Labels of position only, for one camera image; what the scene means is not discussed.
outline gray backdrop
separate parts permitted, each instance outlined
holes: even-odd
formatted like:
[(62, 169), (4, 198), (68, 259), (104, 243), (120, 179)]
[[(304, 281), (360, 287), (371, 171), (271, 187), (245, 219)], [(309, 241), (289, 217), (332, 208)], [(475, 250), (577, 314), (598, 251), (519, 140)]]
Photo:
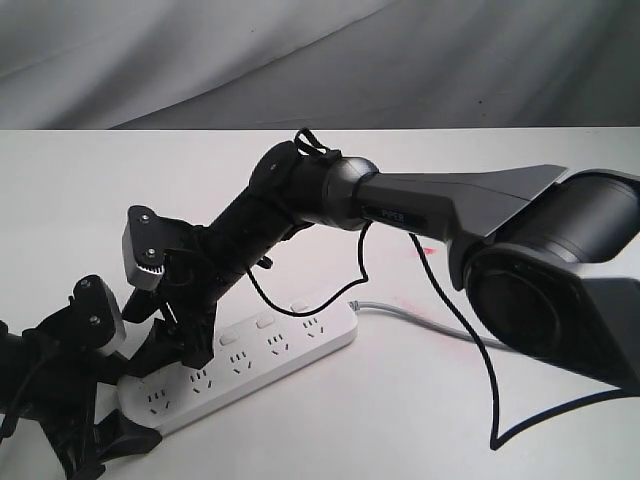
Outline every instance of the gray backdrop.
[(1, 128), (640, 125), (638, 0), (0, 0)]

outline black robotic arm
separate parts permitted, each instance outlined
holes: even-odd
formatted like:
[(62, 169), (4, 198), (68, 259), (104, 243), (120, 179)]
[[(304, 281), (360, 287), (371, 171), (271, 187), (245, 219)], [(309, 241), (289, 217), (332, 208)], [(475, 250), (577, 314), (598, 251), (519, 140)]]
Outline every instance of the black robotic arm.
[[(93, 287), (85, 291), (79, 282), (71, 305), (35, 334), (0, 331), (0, 373), (8, 379), (0, 413), (11, 420), (0, 433), (7, 436), (18, 416), (39, 420), (68, 478), (78, 480), (97, 478), (109, 458), (149, 451), (160, 441), (157, 432), (119, 412), (93, 425), (96, 382), (145, 376), (176, 361), (204, 366), (213, 358), (218, 300), (253, 266), (269, 268), (266, 254), (275, 244), (313, 224), (362, 230), (381, 222), (445, 242), (453, 286), (466, 291), (498, 339), (637, 394), (640, 289), (631, 267), (640, 258), (640, 179), (565, 174), (554, 165), (386, 174), (302, 130), (265, 154), (248, 186), (209, 226), (131, 207), (122, 246), (135, 290), (122, 318), (140, 323), (160, 311), (164, 320), (154, 319), (133, 358), (119, 356), (120, 313), (93, 276)], [(69, 328), (81, 335), (66, 338)], [(43, 393), (55, 375), (72, 379), (63, 382), (73, 392), (69, 402)], [(52, 398), (57, 403), (48, 408)]]

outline gray cable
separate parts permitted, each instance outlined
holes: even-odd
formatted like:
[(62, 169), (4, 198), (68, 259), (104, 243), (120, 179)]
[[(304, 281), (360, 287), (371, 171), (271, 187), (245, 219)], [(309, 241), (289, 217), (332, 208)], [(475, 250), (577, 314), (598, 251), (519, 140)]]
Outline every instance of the gray cable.
[[(446, 327), (440, 323), (433, 322), (424, 317), (421, 317), (420, 315), (416, 315), (415, 313), (410, 312), (409, 310), (405, 310), (403, 308), (396, 307), (394, 305), (389, 305), (386, 303), (379, 303), (379, 302), (359, 301), (359, 300), (353, 300), (349, 302), (349, 305), (351, 305), (351, 308), (353, 309), (354, 312), (358, 312), (362, 309), (380, 310), (386, 313), (391, 313), (397, 317), (402, 318), (403, 320), (407, 320), (408, 322), (411, 322), (415, 325), (419, 325), (428, 330), (432, 330), (441, 335), (446, 335), (447, 337), (452, 337), (458, 340), (463, 340), (465, 342), (474, 343), (471, 336), (466, 332), (461, 332), (459, 330), (456, 330), (455, 328)], [(501, 343), (497, 340), (493, 340), (492, 338), (485, 338), (485, 337), (480, 337), (480, 338), (482, 340), (482, 343), (484, 343), (484, 345), (488, 348), (502, 350), (504, 352), (516, 353), (513, 349), (507, 347), (504, 343)]]

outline white power strip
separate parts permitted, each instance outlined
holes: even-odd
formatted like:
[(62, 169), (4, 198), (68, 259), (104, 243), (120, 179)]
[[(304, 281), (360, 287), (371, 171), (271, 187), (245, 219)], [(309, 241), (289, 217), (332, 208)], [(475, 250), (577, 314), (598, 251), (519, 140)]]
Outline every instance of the white power strip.
[[(303, 311), (324, 300), (309, 295), (291, 309)], [(346, 302), (313, 317), (267, 310), (218, 332), (214, 359), (201, 370), (175, 363), (142, 379), (123, 377), (117, 388), (120, 408), (132, 421), (167, 436), (348, 345), (357, 328)]]

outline white tabletop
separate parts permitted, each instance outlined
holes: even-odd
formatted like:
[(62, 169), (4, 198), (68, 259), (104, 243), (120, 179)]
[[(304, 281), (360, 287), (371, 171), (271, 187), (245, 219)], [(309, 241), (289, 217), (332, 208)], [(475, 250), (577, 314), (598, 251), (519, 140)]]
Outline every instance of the white tabletop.
[[(386, 172), (483, 171), (539, 163), (640, 174), (640, 129), (317, 132)], [(1, 132), (0, 315), (13, 332), (65, 305), (98, 273), (122, 305), (130, 293), (120, 236), (127, 208), (207, 223), (240, 192), (262, 154), (293, 132)], [(314, 227), (257, 271), (276, 302), (358, 276), (357, 234)], [(431, 256), (451, 292), (445, 247)], [(374, 226), (371, 282), (346, 299), (386, 301), (449, 325), (406, 234)], [(454, 298), (473, 318), (464, 295)], [(219, 325), (264, 309), (248, 281), (221, 301)], [(476, 321), (478, 329), (486, 331)], [(149, 325), (129, 328), (131, 354)], [(514, 354), (493, 352), (502, 430), (607, 387)], [(474, 346), (379, 314), (360, 315), (344, 350), (166, 438), (144, 457), (112, 463), (126, 479), (602, 479), (637, 478), (640, 401), (591, 406), (488, 448), (491, 397)], [(0, 448), (2, 478), (62, 478), (38, 427), (22, 422)]]

